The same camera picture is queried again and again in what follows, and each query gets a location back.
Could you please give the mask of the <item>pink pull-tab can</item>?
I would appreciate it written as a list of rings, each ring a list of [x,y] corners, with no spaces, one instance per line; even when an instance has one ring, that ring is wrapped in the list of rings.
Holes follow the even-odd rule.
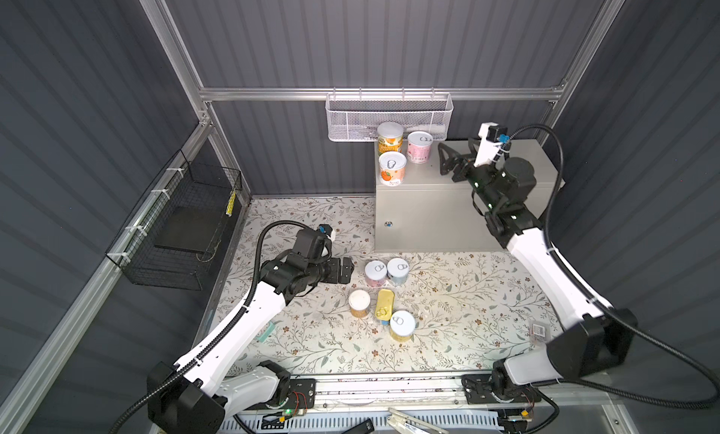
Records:
[[[370,261],[364,269],[367,286],[371,288],[383,287],[387,279],[386,264],[379,260]]]

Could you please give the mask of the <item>brown can white lid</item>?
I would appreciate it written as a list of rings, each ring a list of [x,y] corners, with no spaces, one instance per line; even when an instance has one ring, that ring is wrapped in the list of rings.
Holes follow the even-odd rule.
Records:
[[[348,304],[352,316],[365,318],[369,315],[371,307],[371,295],[365,290],[355,290],[348,297]]]

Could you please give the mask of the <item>orange white pull-tab can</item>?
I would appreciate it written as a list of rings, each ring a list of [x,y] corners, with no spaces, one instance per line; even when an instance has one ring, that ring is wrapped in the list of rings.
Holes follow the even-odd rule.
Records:
[[[406,157],[397,151],[382,153],[379,158],[379,178],[384,186],[396,187],[402,184],[407,165]]]

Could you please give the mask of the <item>green orange peach can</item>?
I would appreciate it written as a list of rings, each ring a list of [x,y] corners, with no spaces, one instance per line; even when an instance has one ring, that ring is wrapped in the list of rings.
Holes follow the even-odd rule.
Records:
[[[404,127],[397,122],[383,122],[377,127],[378,154],[401,151]]]

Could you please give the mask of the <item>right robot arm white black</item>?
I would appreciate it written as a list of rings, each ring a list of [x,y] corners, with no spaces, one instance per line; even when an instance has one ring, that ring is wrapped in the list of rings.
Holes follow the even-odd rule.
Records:
[[[598,295],[548,246],[544,224],[526,207],[536,186],[534,167],[523,158],[506,157],[476,165],[446,143],[438,146],[440,172],[472,187],[472,204],[490,234],[531,273],[555,310],[562,334],[547,344],[494,363],[489,389],[500,402],[517,398],[529,385],[579,379],[620,366],[633,340],[626,323],[637,324],[629,310],[617,319],[603,310],[609,302]]]

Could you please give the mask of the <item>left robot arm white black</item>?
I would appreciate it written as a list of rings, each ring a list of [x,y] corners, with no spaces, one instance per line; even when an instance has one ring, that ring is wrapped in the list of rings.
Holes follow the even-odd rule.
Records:
[[[291,375],[262,361],[234,378],[228,372],[274,317],[319,284],[347,284],[351,258],[333,255],[334,230],[298,223],[294,246],[275,259],[255,255],[252,281],[241,302],[174,364],[159,363],[147,378],[149,419],[166,433],[216,433],[222,422],[256,405],[279,408]]]

